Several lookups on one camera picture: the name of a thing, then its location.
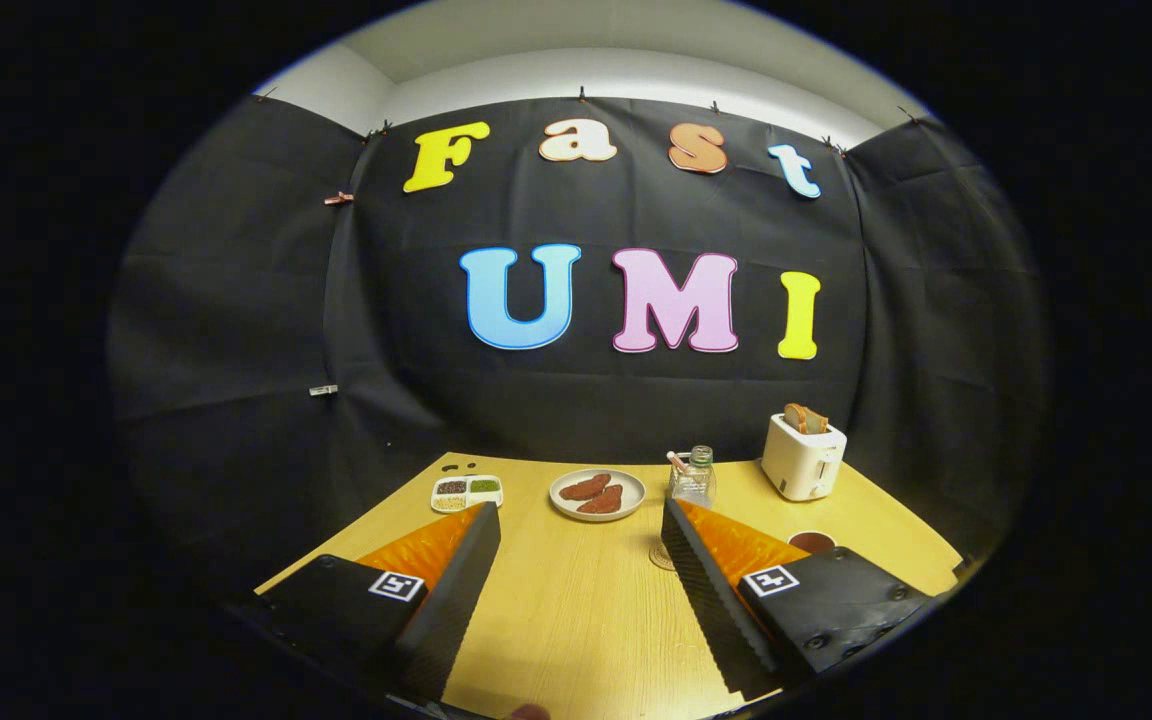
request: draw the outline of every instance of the white wall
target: white wall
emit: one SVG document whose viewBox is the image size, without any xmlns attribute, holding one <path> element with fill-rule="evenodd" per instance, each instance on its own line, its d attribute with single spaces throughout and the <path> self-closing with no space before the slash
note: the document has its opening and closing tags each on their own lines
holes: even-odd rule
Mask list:
<svg viewBox="0 0 1152 720">
<path fill-rule="evenodd" d="M 744 115 L 850 147 L 881 128 L 801 88 L 713 61 L 647 50 L 539 50 L 426 74 L 393 88 L 381 115 L 399 124 L 529 97 L 636 97 Z"/>
<path fill-rule="evenodd" d="M 257 90 L 351 128 L 369 132 L 448 109 L 530 97 L 636 97 L 744 115 L 804 132 L 829 136 L 844 147 L 881 131 L 869 120 L 787 83 L 710 60 L 645 50 L 539 50 L 426 74 L 394 85 L 343 45 L 332 45 L 285 70 Z"/>
<path fill-rule="evenodd" d="M 380 127 L 380 104 L 393 88 L 394 83 L 362 55 L 333 44 L 265 81 L 255 93 L 273 90 L 270 97 L 366 135 Z"/>
</svg>

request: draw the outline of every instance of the white plate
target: white plate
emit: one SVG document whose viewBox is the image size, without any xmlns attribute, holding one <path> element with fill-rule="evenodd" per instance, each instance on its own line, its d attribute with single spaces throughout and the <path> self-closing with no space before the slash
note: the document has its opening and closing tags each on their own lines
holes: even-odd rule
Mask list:
<svg viewBox="0 0 1152 720">
<path fill-rule="evenodd" d="M 558 497 L 558 492 L 561 491 L 561 488 L 588 480 L 599 473 L 612 475 L 612 479 L 608 480 L 607 487 L 626 486 L 626 488 L 621 491 L 620 510 L 577 511 L 577 507 L 581 507 L 589 501 L 563 500 L 563 498 Z M 643 480 L 635 478 L 634 475 L 622 473 L 620 470 L 611 470 L 607 468 L 586 468 L 584 470 L 576 470 L 575 473 L 563 475 L 563 477 L 554 480 L 554 484 L 550 486 L 550 501 L 554 503 L 554 507 L 556 507 L 559 511 L 563 515 L 570 515 L 573 518 L 589 520 L 590 523 L 609 523 L 609 521 L 624 518 L 626 515 L 630 514 L 630 511 L 639 509 L 639 505 L 643 505 L 643 498 L 647 492 L 649 490 L 644 486 Z"/>
</svg>

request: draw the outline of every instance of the finger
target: finger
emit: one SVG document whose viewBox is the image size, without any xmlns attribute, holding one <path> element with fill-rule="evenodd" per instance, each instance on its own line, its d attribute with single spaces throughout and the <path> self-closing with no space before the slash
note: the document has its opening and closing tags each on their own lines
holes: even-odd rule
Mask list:
<svg viewBox="0 0 1152 720">
<path fill-rule="evenodd" d="M 545 707 L 528 703 L 513 711 L 506 720 L 550 720 L 550 712 Z"/>
</svg>

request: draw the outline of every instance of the blue letter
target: blue letter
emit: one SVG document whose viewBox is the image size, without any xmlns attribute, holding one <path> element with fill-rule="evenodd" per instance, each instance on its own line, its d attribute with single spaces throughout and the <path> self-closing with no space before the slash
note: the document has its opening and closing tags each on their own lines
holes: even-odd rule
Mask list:
<svg viewBox="0 0 1152 720">
<path fill-rule="evenodd" d="M 812 160 L 801 158 L 793 145 L 773 145 L 767 151 L 781 161 L 781 172 L 797 194 L 803 197 L 820 197 L 820 187 L 808 179 L 806 170 L 812 169 Z"/>
<path fill-rule="evenodd" d="M 571 324 L 573 263 L 578 258 L 576 245 L 540 245 L 531 251 L 531 259 L 545 268 L 545 310 L 530 323 L 518 323 L 506 304 L 509 265 L 518 259 L 517 252 L 508 247 L 484 247 L 462 255 L 461 266 L 470 275 L 470 329 L 480 341 L 502 350 L 531 350 L 556 341 Z"/>
</svg>

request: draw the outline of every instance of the ceiling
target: ceiling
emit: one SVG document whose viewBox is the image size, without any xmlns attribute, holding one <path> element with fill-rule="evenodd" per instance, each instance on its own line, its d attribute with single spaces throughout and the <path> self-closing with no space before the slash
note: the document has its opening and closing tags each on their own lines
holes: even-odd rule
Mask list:
<svg viewBox="0 0 1152 720">
<path fill-rule="evenodd" d="M 393 82 L 500 55 L 621 47 L 753 70 L 881 128 L 929 111 L 858 60 L 780 18 L 725 0 L 433 0 L 342 38 Z"/>
</svg>

